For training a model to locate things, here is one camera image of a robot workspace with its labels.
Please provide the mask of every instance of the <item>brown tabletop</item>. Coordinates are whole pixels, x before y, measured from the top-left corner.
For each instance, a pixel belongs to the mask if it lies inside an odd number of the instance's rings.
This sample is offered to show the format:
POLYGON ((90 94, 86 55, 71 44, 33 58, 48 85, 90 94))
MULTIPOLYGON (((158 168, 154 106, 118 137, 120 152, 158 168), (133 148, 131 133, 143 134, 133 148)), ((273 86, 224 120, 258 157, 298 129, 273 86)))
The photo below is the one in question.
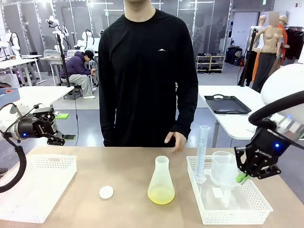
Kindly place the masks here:
MULTIPOLYGON (((207 154, 229 149, 208 149, 207 154)), ((203 226, 187 172, 186 156, 196 149, 171 153, 162 148, 37 147, 29 154, 77 156, 77 173, 44 224, 0 220, 0 228, 201 228, 203 226), (167 205, 151 202, 147 189, 155 158, 170 159, 175 198, 167 205), (110 185, 114 195, 99 197, 101 187, 110 185)), ((273 207, 262 226, 204 226, 210 228, 300 228, 304 205, 285 182, 274 176, 254 180, 273 207)))

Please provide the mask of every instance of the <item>black long sleeve shirt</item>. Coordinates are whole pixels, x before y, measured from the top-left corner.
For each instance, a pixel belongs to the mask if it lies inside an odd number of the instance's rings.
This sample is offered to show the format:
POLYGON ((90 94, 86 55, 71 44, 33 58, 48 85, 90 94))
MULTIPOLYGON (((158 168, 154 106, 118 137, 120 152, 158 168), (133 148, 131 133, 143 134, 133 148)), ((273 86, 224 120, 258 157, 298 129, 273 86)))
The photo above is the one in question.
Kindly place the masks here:
POLYGON ((162 147, 170 131, 188 138, 198 78, 181 19, 160 10, 145 22, 122 15, 104 31, 98 53, 105 146, 162 147))

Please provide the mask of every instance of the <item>white perforated tray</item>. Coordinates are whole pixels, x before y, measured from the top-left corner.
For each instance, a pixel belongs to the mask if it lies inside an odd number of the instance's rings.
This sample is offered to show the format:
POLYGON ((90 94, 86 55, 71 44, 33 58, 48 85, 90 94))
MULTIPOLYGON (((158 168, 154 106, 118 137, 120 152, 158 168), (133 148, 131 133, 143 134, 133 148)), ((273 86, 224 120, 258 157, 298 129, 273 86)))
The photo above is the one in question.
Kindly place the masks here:
POLYGON ((261 225, 273 211, 270 204, 257 189, 252 180, 236 186, 228 204, 216 198, 212 188, 219 188, 210 180, 212 156, 205 157, 204 174, 207 180, 198 184, 194 173, 197 157, 187 157, 188 174, 194 191, 199 212, 205 225, 261 225))
MULTIPOLYGON (((2 178, 0 186, 11 181, 18 169, 2 178)), ((76 171, 76 156, 29 156, 20 182, 0 193, 0 219, 44 223, 76 171)))

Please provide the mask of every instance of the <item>white shoe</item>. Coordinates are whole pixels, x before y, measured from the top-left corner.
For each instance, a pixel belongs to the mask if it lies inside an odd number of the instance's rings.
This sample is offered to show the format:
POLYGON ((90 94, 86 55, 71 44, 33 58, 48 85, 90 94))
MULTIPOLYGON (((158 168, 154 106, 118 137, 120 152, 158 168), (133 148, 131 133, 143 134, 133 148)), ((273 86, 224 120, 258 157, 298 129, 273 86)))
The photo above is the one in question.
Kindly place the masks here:
POLYGON ((95 96, 84 96, 84 99, 95 99, 95 96))

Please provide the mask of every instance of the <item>white lid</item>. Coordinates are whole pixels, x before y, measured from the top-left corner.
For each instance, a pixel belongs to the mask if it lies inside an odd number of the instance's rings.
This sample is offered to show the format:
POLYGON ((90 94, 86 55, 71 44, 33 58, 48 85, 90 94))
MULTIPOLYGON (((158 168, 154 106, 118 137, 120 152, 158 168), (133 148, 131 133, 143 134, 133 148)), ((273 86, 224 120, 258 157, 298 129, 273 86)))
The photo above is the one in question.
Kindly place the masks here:
POLYGON ((99 190, 99 196, 102 199, 108 199, 113 196, 114 190, 111 186, 104 186, 99 190))

